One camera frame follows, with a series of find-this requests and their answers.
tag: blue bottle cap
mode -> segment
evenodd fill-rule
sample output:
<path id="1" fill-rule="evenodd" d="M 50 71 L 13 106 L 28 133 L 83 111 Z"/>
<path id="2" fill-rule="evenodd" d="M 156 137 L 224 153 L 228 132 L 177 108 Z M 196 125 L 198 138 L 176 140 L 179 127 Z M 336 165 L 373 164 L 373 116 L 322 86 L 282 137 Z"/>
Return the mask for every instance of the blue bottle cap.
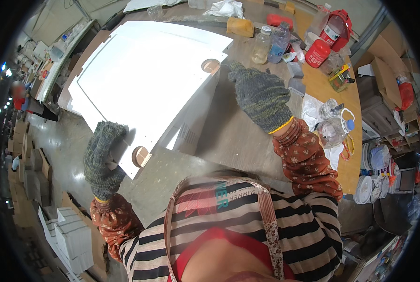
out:
<path id="1" fill-rule="evenodd" d="M 354 129 L 354 121 L 353 120 L 347 120 L 346 121 L 346 129 L 349 131 L 352 131 Z"/>

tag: red bottle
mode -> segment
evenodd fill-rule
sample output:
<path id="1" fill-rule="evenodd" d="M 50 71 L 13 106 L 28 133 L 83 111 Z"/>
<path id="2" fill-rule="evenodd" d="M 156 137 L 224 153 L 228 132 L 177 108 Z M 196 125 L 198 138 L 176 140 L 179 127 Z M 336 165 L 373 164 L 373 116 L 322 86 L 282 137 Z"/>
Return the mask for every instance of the red bottle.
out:
<path id="1" fill-rule="evenodd" d="M 345 21 L 339 15 L 333 14 L 323 28 L 320 37 L 331 47 L 339 36 L 345 35 L 344 33 L 347 33 Z"/>
<path id="2" fill-rule="evenodd" d="M 318 68 L 331 53 L 331 48 L 321 39 L 315 40 L 305 55 L 306 62 L 313 68 Z"/>

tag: workbench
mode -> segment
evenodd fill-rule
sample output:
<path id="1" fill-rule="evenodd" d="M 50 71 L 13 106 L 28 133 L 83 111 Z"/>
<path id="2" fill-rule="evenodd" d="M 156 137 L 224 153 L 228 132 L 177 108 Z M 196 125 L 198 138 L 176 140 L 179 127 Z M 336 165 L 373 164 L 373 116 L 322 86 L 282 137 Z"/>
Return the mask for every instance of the workbench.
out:
<path id="1" fill-rule="evenodd" d="M 313 15 L 300 10 L 296 5 L 294 15 L 278 8 L 241 0 L 243 3 L 244 17 L 258 23 L 266 23 L 266 16 L 269 13 L 285 15 L 293 19 L 294 31 L 303 38 L 304 31 L 310 25 Z M 204 10 L 189 8 L 188 3 L 178 4 L 172 7 L 163 7 L 163 21 L 167 21 L 174 16 L 197 16 L 202 15 Z M 122 21 L 115 27 L 122 25 L 130 20 L 150 20 L 145 9 L 134 11 L 127 14 Z M 190 25 L 204 30 L 216 32 L 234 39 L 233 46 L 229 49 L 228 60 L 237 60 L 246 67 L 257 67 L 261 71 L 267 68 L 272 74 L 281 77 L 288 83 L 289 72 L 284 62 L 278 64 L 266 63 L 264 65 L 254 65 L 250 59 L 254 38 L 243 37 L 236 34 L 226 33 L 226 29 L 218 26 Z M 58 104 L 65 108 L 71 104 L 71 95 L 67 88 L 72 82 L 72 78 L 80 73 L 81 66 L 90 57 L 94 50 L 104 42 L 111 31 L 101 30 L 90 42 L 79 58 L 77 64 L 71 72 L 70 78 L 64 86 Z M 281 158 L 273 151 L 272 136 L 265 133 L 260 127 L 238 107 L 235 100 L 234 83 L 227 79 L 226 68 L 221 69 L 220 79 L 214 94 L 212 105 L 204 125 L 195 156 L 207 161 L 213 161 L 229 167 L 240 169 L 246 172 L 256 173 L 276 180 L 290 182 L 284 176 Z M 362 147 L 362 117 L 360 111 L 360 100 L 356 83 L 350 85 L 346 90 L 337 93 L 329 84 L 326 75 L 319 69 L 310 67 L 307 63 L 303 65 L 304 84 L 306 93 L 325 102 L 329 98 L 335 98 L 337 102 L 344 103 L 345 107 L 355 115 L 355 129 L 351 131 L 354 139 L 356 153 L 349 161 L 339 159 L 337 180 L 342 185 L 343 192 L 354 194 L 360 172 L 360 157 Z M 293 114 L 297 117 L 301 113 L 301 103 L 296 98 L 291 99 L 289 106 Z M 351 118 L 348 113 L 345 119 Z"/>
<path id="2" fill-rule="evenodd" d="M 78 45 L 80 40 L 84 37 L 84 35 L 94 26 L 96 23 L 96 20 L 92 20 L 88 22 L 80 31 L 77 36 L 72 39 L 72 41 L 69 43 L 69 45 L 66 48 L 66 51 L 64 52 L 64 55 L 57 61 L 54 62 L 52 67 L 49 70 L 48 76 L 45 78 L 45 80 L 42 82 L 41 86 L 39 87 L 39 90 L 34 97 L 36 100 L 45 103 L 47 101 L 47 98 L 50 94 L 50 92 L 53 89 L 53 86 L 56 82 L 56 79 L 60 75 L 60 71 L 65 63 L 65 61 L 69 58 L 72 51 L 75 49 L 75 47 Z"/>

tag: hand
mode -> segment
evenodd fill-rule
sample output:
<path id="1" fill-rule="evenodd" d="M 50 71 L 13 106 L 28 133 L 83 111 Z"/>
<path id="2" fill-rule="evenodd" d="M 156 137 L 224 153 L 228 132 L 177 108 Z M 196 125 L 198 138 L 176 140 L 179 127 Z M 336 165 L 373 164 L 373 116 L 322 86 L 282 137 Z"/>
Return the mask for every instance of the hand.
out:
<path id="1" fill-rule="evenodd" d="M 111 146 L 122 141 L 126 133 L 122 125 L 101 121 L 84 152 L 84 178 L 91 185 L 96 200 L 101 203 L 111 199 L 126 175 L 120 166 L 110 170 L 105 164 Z"/>
<path id="2" fill-rule="evenodd" d="M 229 80 L 235 82 L 237 103 L 267 133 L 275 133 L 293 119 L 286 105 L 290 99 L 284 81 L 256 68 L 246 69 L 238 62 L 229 64 Z"/>

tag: wooden table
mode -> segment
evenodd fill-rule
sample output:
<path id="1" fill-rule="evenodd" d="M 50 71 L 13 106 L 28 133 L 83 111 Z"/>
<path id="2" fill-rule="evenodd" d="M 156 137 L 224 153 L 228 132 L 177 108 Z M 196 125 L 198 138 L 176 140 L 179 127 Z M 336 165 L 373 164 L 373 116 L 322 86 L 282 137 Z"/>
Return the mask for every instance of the wooden table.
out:
<path id="1" fill-rule="evenodd" d="M 307 12 L 296 10 L 292 15 L 283 10 L 241 0 L 243 2 L 245 18 L 253 22 L 266 23 L 266 16 L 269 13 L 276 13 L 292 17 L 294 19 L 294 30 L 302 37 L 305 29 L 310 25 L 313 16 Z M 173 7 L 164 7 L 164 17 L 167 19 L 173 16 L 202 15 L 203 10 L 192 9 L 187 3 L 178 4 Z M 150 20 L 145 10 L 137 11 L 126 15 L 119 23 L 122 25 L 129 20 Z M 279 64 L 267 63 L 265 65 L 254 65 L 250 60 L 254 38 L 226 33 L 225 28 L 195 26 L 208 31 L 216 32 L 234 39 L 234 45 L 229 50 L 228 60 L 237 60 L 246 67 L 257 67 L 265 71 L 267 68 L 272 74 L 281 77 L 286 83 L 289 79 L 289 72 L 284 62 Z M 75 75 L 81 71 L 81 66 L 90 57 L 92 52 L 110 34 L 110 31 L 100 31 L 92 40 L 72 70 L 70 79 L 66 82 L 60 96 L 60 100 L 70 99 L 67 91 L 70 82 Z M 201 138 L 195 156 L 207 161 L 217 162 L 226 166 L 240 169 L 247 172 L 257 173 L 269 178 L 289 181 L 282 171 L 281 158 L 273 151 L 272 137 L 260 129 L 252 120 L 238 107 L 235 100 L 234 83 L 227 79 L 227 69 L 221 69 L 220 79 L 216 87 L 212 105 L 204 125 Z M 338 103 L 345 103 L 355 116 L 355 130 L 351 135 L 357 148 L 356 154 L 349 160 L 339 160 L 338 181 L 345 193 L 354 193 L 360 171 L 360 149 L 362 147 L 362 122 L 360 115 L 360 102 L 356 84 L 350 85 L 347 90 L 336 93 L 327 82 L 327 77 L 318 69 L 309 65 L 303 66 L 305 74 L 304 84 L 307 86 L 307 93 L 324 102 L 328 98 L 335 98 Z M 302 100 L 292 97 L 289 107 L 296 116 L 300 116 Z"/>

